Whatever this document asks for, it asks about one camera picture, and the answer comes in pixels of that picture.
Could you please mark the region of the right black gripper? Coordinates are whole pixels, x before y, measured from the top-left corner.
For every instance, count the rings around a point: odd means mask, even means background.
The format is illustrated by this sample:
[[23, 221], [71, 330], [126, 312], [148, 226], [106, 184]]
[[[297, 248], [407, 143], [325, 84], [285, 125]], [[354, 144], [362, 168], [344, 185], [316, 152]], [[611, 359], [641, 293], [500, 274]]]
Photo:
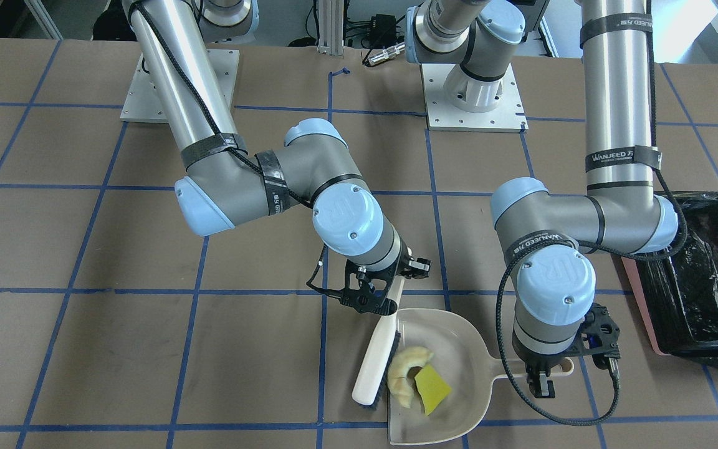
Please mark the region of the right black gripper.
[[424, 279], [429, 276], [430, 269], [430, 259], [414, 258], [407, 248], [402, 248], [395, 261], [379, 271], [347, 261], [345, 287], [341, 289], [341, 305], [359, 313], [371, 312], [390, 316], [397, 310], [397, 305], [390, 299], [391, 283], [394, 279]]

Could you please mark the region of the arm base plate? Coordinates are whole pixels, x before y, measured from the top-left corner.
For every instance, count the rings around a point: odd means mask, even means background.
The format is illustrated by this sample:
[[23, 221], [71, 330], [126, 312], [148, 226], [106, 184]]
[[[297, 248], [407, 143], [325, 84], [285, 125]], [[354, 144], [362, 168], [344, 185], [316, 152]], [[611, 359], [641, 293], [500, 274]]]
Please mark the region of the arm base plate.
[[428, 128], [453, 132], [522, 133], [529, 128], [511, 65], [501, 79], [481, 82], [461, 66], [422, 64]]
[[[236, 86], [239, 51], [236, 49], [209, 49], [208, 57], [223, 97], [225, 97], [225, 102], [227, 102], [227, 106], [230, 106], [234, 86]], [[156, 86], [152, 82], [150, 74], [145, 71], [147, 68], [142, 57], [138, 59], [120, 119], [123, 122], [168, 124], [160, 98], [156, 93]]]

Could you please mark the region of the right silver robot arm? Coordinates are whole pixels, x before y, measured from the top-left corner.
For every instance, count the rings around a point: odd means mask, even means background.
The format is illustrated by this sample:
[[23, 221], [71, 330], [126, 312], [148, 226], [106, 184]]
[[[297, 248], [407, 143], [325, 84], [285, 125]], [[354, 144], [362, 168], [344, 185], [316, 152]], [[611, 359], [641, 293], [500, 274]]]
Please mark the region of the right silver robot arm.
[[396, 278], [429, 276], [371, 194], [350, 149], [321, 118], [291, 128], [280, 150], [250, 156], [205, 43], [251, 31], [254, 1], [125, 1], [149, 77], [180, 151], [176, 182], [191, 230], [210, 236], [298, 204], [312, 210], [324, 247], [347, 258], [345, 286], [316, 287], [357, 312], [389, 316]]

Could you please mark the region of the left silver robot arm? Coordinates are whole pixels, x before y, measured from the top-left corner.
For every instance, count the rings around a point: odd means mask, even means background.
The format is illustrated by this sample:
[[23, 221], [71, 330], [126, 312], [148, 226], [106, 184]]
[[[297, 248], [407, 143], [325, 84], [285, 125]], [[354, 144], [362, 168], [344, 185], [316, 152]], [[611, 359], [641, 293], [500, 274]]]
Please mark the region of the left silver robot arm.
[[[592, 307], [585, 253], [635, 258], [669, 247], [682, 215], [654, 193], [652, 17], [643, 1], [581, 1], [586, 88], [586, 194], [557, 196], [519, 177], [491, 197], [493, 225], [517, 295], [512, 343], [534, 396], [551, 397], [551, 369], [569, 355]], [[408, 9], [408, 62], [445, 64], [442, 103], [480, 117], [501, 108], [526, 20], [507, 1], [424, 1]]]

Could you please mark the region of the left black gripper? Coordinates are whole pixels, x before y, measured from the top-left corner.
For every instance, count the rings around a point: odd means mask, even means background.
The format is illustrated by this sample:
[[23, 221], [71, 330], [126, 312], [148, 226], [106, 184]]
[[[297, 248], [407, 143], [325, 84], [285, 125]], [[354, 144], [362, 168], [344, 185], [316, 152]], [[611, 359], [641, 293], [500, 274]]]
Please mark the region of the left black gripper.
[[564, 357], [592, 356], [598, 369], [606, 369], [613, 380], [620, 380], [618, 360], [621, 358], [618, 338], [620, 329], [607, 307], [594, 303], [581, 321], [580, 327], [567, 349], [552, 355], [533, 353], [525, 357], [527, 381], [535, 398], [555, 398], [552, 367]]

